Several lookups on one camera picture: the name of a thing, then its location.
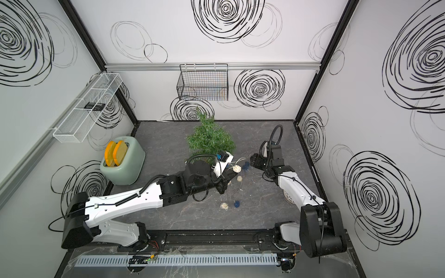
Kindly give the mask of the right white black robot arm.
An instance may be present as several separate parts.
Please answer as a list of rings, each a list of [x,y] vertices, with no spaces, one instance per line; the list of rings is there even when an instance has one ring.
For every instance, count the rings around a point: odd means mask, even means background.
[[[278,225],[280,239],[301,246],[309,258],[346,252],[347,240],[340,208],[317,196],[296,171],[285,164],[280,146],[282,135],[283,126],[275,126],[259,152],[250,157],[250,165],[263,172],[263,179],[287,193],[300,211],[298,223]]]

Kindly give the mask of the string lights with rattan balls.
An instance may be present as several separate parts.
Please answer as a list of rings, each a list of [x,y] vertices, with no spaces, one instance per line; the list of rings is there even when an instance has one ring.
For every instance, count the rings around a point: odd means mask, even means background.
[[[242,156],[235,162],[229,164],[229,168],[235,168],[239,170],[238,175],[229,182],[227,197],[220,203],[219,209],[228,211],[230,208],[240,208],[241,206],[241,194],[243,192],[243,184],[245,183],[245,177],[249,171],[250,163]]]

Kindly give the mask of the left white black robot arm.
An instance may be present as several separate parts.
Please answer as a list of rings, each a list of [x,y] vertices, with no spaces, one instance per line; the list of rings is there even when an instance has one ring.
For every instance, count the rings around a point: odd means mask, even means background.
[[[213,158],[213,163],[206,161],[208,157]],[[61,248],[76,249],[92,242],[145,248],[149,242],[146,225],[142,222],[126,224],[116,218],[182,203],[190,196],[207,193],[213,188],[223,194],[229,182],[242,170],[232,163],[233,158],[225,151],[217,155],[194,155],[186,161],[183,171],[156,175],[136,190],[108,196],[88,196],[86,192],[76,194],[62,216]]]

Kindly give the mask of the small green christmas tree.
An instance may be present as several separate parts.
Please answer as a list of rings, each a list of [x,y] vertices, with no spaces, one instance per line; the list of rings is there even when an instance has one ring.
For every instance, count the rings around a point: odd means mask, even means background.
[[[233,154],[236,145],[232,135],[215,123],[214,117],[209,116],[200,108],[197,107],[196,112],[200,125],[194,127],[193,133],[186,137],[191,151],[191,162],[204,160],[207,163],[214,163],[214,157],[220,151]]]

